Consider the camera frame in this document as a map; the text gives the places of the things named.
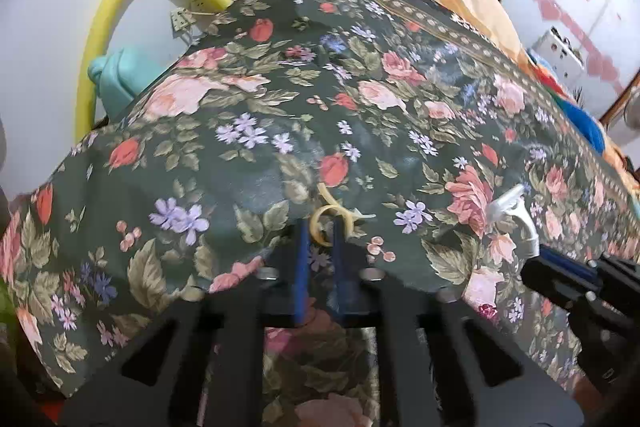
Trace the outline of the white disposable razor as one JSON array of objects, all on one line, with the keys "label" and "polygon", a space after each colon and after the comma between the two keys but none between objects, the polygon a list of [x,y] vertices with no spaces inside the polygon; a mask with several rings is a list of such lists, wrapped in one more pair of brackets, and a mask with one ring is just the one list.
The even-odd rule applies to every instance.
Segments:
[{"label": "white disposable razor", "polygon": [[540,243],[536,225],[526,208],[524,195],[524,185],[518,184],[495,198],[486,209],[487,223],[494,225],[506,218],[512,218],[524,233],[524,256],[530,259],[539,255]]}]

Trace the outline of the dark floral bed sheet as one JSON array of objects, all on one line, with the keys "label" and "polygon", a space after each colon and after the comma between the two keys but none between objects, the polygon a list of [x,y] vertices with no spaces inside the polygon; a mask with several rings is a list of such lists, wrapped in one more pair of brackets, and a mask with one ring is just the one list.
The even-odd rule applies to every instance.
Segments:
[{"label": "dark floral bed sheet", "polygon": [[[310,236],[325,183],[375,213]],[[1,241],[6,426],[634,426],[639,365],[579,367],[580,296],[522,281],[515,185],[547,245],[639,265],[639,202],[537,79],[433,0],[238,0]]]}]

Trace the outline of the white electric fan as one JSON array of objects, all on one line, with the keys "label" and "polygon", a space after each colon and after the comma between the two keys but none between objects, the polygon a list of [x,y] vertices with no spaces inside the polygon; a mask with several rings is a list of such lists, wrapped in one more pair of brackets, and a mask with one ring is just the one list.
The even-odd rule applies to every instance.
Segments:
[{"label": "white electric fan", "polygon": [[628,129],[640,130],[640,91],[634,91],[628,98],[623,108],[622,121]]}]

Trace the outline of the white appliance behind glass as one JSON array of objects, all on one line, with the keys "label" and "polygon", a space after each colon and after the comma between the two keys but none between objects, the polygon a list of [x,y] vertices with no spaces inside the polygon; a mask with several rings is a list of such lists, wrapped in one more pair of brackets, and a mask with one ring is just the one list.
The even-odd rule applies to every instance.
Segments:
[{"label": "white appliance behind glass", "polygon": [[582,58],[555,27],[546,30],[528,49],[536,63],[553,72],[556,79],[567,86],[574,83],[584,72]]}]

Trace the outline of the teal cloth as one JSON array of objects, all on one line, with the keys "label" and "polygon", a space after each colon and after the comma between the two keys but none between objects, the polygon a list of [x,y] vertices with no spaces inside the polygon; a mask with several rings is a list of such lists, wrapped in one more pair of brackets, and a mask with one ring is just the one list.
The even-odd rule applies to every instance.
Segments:
[{"label": "teal cloth", "polygon": [[87,74],[96,87],[106,117],[114,121],[165,67],[133,48],[122,48],[92,60]]}]

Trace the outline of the orange patterned blanket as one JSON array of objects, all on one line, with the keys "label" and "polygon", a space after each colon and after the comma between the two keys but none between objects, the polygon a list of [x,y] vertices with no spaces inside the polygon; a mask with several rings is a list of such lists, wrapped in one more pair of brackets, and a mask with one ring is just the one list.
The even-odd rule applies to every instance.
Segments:
[{"label": "orange patterned blanket", "polygon": [[561,86],[547,66],[533,61],[526,53],[520,37],[498,0],[435,0],[446,9],[471,24],[500,51],[513,60],[527,75],[537,79],[552,94],[555,102],[593,148],[620,176],[626,190],[639,195],[639,181],[627,169],[627,161],[620,148],[608,137],[602,124],[578,107],[575,99]]}]

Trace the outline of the white wall socket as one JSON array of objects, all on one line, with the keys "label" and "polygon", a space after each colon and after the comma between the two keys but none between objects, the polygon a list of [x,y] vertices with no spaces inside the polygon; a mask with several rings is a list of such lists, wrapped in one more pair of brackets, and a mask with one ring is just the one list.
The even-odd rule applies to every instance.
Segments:
[{"label": "white wall socket", "polygon": [[204,32],[214,16],[222,11],[210,0],[169,0],[169,21],[174,38],[192,40]]}]

